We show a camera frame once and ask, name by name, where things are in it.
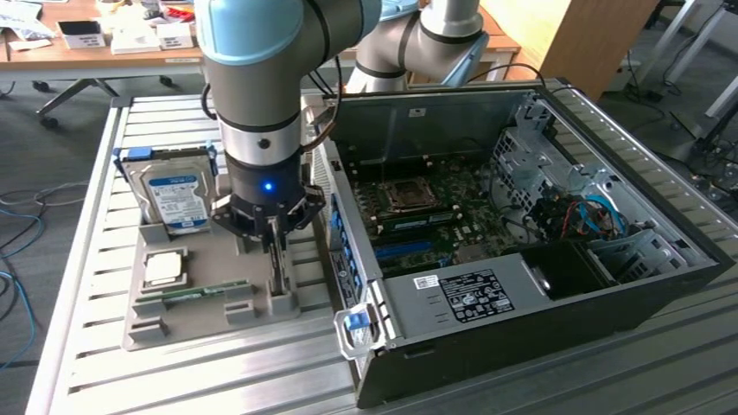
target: wooden cabinet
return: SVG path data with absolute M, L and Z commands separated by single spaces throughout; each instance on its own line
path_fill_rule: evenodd
M 597 99 L 616 76 L 658 0 L 482 0 L 505 33 L 521 44 L 514 61 L 546 77 L 565 77 Z M 524 67 L 509 80 L 534 79 Z

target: power supply label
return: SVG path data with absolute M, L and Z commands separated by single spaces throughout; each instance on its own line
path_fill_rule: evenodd
M 473 322 L 516 310 L 493 270 L 477 271 L 440 282 L 460 322 Z

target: chair wheel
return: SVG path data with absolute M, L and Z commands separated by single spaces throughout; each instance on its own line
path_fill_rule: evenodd
M 49 83 L 34 81 L 34 89 L 39 91 L 41 93 L 47 93 L 51 91 L 51 88 L 49 87 Z
M 50 130 L 54 130 L 59 126 L 59 120 L 57 118 L 43 117 L 39 122 Z
M 170 78 L 169 76 L 161 76 L 161 77 L 159 77 L 159 83 L 161 83 L 163 86 L 169 86 L 169 87 L 173 87 L 173 85 L 174 85 L 173 78 Z

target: metal workbench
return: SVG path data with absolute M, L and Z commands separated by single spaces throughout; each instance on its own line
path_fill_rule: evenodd
M 564 102 L 702 231 L 738 257 L 738 227 L 577 92 Z M 633 332 L 373 411 L 354 408 L 327 286 L 302 285 L 299 319 L 137 352 L 121 349 L 141 211 L 111 163 L 114 147 L 213 141 L 199 96 L 113 108 L 49 330 L 29 413 L 721 413 L 738 407 L 738 269 L 670 304 Z M 573 137 L 572 154 L 593 155 Z M 298 279 L 319 274 L 297 234 Z M 489 345 L 496 353 L 496 345 Z

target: barcode sticker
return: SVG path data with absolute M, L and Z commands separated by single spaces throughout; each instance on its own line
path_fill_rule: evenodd
M 413 279 L 416 288 L 425 290 L 432 287 L 438 287 L 438 275 L 428 275 L 426 277 L 418 277 Z

